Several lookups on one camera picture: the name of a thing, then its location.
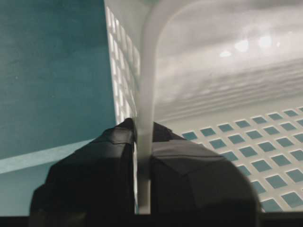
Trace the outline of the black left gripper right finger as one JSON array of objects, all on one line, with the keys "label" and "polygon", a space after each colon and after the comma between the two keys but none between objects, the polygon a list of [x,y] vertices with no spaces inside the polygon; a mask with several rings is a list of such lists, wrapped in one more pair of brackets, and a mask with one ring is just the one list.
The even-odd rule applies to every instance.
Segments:
[{"label": "black left gripper right finger", "polygon": [[227,158],[155,123],[151,214],[161,227],[257,227],[260,203]]}]

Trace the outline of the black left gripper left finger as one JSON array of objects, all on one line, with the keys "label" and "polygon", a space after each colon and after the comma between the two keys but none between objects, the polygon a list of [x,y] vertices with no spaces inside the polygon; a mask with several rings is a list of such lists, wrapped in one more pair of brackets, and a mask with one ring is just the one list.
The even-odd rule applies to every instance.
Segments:
[{"label": "black left gripper left finger", "polygon": [[35,189],[31,227],[122,227],[134,214],[131,118],[51,166]]}]

